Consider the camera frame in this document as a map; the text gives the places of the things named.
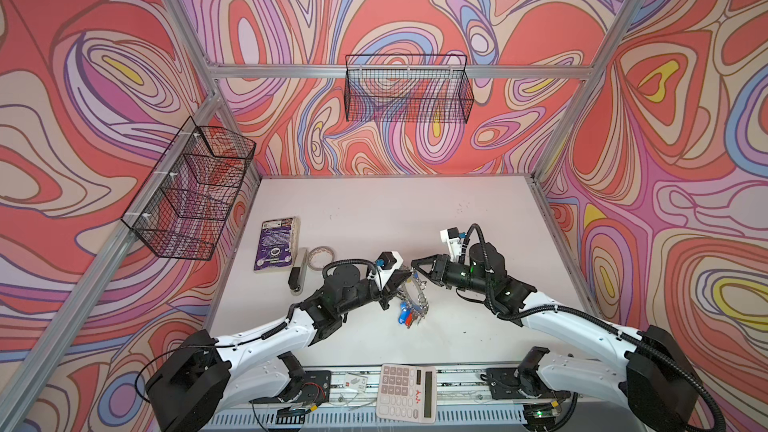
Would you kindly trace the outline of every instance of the wire basket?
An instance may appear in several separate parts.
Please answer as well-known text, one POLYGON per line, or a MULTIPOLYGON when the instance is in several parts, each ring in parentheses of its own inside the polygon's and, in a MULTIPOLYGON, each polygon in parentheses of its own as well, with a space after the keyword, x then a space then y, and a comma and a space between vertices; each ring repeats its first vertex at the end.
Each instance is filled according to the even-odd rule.
POLYGON ((459 54, 346 56, 349 122, 466 123, 475 97, 459 54))
POLYGON ((211 260, 255 149, 223 127, 196 126, 130 228, 158 257, 211 260))

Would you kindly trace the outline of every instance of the white table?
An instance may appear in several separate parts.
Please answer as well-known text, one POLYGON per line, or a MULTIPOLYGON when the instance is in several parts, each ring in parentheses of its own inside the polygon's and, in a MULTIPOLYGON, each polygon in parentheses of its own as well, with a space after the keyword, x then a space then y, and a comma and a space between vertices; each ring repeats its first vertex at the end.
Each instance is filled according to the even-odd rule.
MULTIPOLYGON (((447 253, 440 230, 465 231, 476 222, 486 242, 504 254, 509 274, 583 310, 524 177, 274 178, 262 181, 256 194, 233 267, 220 285, 224 292, 211 335, 280 318, 289 304, 322 285, 321 273, 307 269, 304 293, 294 297, 288 271, 254 272, 261 223, 289 216, 300 218, 300 247, 329 245, 336 260, 376 260, 394 250, 406 264, 447 253)), ((473 235, 471 243, 476 240, 473 235)), ((352 311, 327 340, 293 353, 307 367, 517 361, 535 345, 580 356, 546 334, 494 319, 454 290, 429 283, 425 292, 429 313, 418 326, 398 323, 397 299, 385 312, 368 304, 352 311)))

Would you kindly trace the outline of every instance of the calculator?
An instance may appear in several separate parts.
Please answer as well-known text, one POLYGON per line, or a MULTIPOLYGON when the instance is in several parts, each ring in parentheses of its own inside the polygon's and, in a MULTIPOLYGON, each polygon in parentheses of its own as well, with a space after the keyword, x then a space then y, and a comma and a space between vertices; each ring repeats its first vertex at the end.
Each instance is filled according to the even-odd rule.
POLYGON ((378 418, 434 424, 436 415, 437 370, 434 367, 382 366, 376 396, 378 418))

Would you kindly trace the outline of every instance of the book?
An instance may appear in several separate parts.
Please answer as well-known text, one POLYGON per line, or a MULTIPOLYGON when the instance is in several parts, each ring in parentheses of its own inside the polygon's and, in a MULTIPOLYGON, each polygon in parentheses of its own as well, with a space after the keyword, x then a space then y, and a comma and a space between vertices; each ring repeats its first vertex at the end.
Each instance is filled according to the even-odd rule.
POLYGON ((298 239, 298 217, 276 218, 262 222, 254 270, 292 265, 298 239))

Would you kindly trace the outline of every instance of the robotic arm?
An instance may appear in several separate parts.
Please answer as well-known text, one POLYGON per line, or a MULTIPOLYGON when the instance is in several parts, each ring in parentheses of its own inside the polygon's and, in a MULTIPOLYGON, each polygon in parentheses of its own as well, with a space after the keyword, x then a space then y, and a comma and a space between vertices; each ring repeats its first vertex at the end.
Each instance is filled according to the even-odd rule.
POLYGON ((163 432, 195 432, 218 410, 256 398, 289 402, 306 383, 291 351, 328 338, 350 311, 365 304, 378 302, 388 309, 400 284, 411 275, 399 270, 401 265, 397 252, 383 252, 375 263, 332 262, 322 271, 322 287, 291 305, 284 318, 234 335, 212 338, 205 330, 192 334, 169 352, 168 360, 149 379, 148 399, 139 391, 144 370, 139 373, 137 393, 151 403, 163 432), (364 278, 356 264, 367 267, 364 278))
POLYGON ((535 347, 517 369, 517 383, 506 384, 529 397, 568 390, 608 400, 629 408, 657 432, 702 429, 687 424, 699 396, 712 412, 715 426, 725 431, 725 419, 701 384, 677 342, 653 325, 647 331, 619 326, 567 307, 536 287, 507 275, 504 256, 486 243, 479 226, 466 234, 456 228, 440 232, 448 254, 412 261, 411 266, 441 287, 456 287, 485 295, 483 303, 493 314, 572 344, 598 360, 564 357, 535 347), (479 243, 468 251, 469 237, 477 232, 479 243), (431 266, 426 272, 423 266, 431 266))

